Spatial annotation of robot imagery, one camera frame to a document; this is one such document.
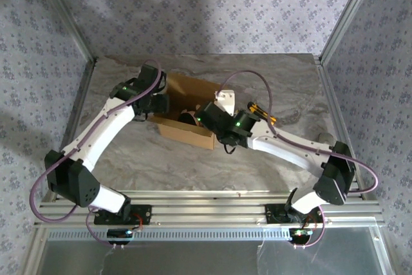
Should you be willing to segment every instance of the black mounting plate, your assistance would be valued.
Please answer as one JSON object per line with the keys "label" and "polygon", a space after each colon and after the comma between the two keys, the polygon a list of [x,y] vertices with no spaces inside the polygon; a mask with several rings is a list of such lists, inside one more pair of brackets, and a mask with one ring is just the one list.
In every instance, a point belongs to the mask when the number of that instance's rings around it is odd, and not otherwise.
{"label": "black mounting plate", "polygon": [[267,224],[273,224],[273,223],[304,223],[306,218],[308,219],[308,223],[315,223],[314,220],[316,220],[317,223],[322,222],[322,216],[318,214],[319,208],[314,208],[312,209],[309,214],[313,218],[311,218],[308,215],[304,215],[302,217],[302,220],[300,222],[294,221],[290,219],[285,211],[285,205],[284,204],[266,204],[265,205],[265,216],[266,216],[266,223]]}
{"label": "black mounting plate", "polygon": [[99,210],[95,215],[95,225],[140,225],[140,219],[143,225],[148,225],[152,217],[152,205],[132,204],[130,216],[127,220],[123,220],[121,216],[117,216],[108,211]]}

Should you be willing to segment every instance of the gray marble tabletop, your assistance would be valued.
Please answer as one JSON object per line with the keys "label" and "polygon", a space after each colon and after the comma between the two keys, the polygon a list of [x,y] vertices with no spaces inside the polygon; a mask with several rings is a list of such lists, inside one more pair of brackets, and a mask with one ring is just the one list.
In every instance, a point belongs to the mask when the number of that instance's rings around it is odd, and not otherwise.
{"label": "gray marble tabletop", "polygon": [[[150,55],[100,58],[82,108],[77,134],[102,109],[112,88],[136,77],[147,58],[174,71],[221,83],[230,73],[252,69],[268,80],[274,96],[276,126],[315,140],[320,133],[334,135],[314,59],[310,54],[266,55]],[[229,83],[236,107],[248,101],[267,106],[264,84],[243,74]],[[227,155],[216,143],[206,150],[163,138],[156,124],[131,122],[100,157],[93,174],[116,190],[273,190],[289,191],[307,182],[311,174],[272,155],[238,147]]]}

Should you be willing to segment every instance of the screwdriver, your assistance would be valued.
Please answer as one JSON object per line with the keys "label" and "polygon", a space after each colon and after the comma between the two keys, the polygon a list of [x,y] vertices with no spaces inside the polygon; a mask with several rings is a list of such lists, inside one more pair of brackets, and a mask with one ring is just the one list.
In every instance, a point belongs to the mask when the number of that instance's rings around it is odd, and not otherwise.
{"label": "screwdriver", "polygon": [[[256,116],[258,116],[259,118],[263,119],[263,120],[267,120],[268,119],[268,113],[262,109],[260,106],[258,106],[256,103],[250,101],[247,104],[247,108]],[[272,125],[275,124],[276,119],[272,116],[270,117],[270,122],[272,123]]]}

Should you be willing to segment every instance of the cardboard box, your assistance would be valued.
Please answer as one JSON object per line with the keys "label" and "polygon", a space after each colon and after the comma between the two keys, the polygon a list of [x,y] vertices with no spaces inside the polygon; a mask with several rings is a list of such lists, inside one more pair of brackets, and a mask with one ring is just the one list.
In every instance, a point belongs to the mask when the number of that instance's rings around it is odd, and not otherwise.
{"label": "cardboard box", "polygon": [[186,77],[177,73],[167,74],[166,93],[170,96],[170,112],[154,115],[150,121],[158,124],[161,136],[188,143],[206,149],[214,148],[214,133],[203,127],[197,127],[177,119],[184,109],[194,111],[196,105],[214,101],[214,93],[219,84]]}

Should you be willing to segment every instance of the patterned wallpaper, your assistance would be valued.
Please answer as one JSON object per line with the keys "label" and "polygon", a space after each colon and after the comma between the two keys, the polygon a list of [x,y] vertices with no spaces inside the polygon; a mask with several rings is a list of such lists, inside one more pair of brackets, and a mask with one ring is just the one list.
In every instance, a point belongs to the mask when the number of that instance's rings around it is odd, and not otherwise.
{"label": "patterned wallpaper", "polygon": [[348,0],[65,0],[96,55],[313,53]]}
{"label": "patterned wallpaper", "polygon": [[327,69],[376,190],[400,268],[412,274],[412,0],[364,0]]}
{"label": "patterned wallpaper", "polygon": [[30,186],[60,146],[86,63],[48,0],[0,6],[0,274],[15,274],[34,218]]}

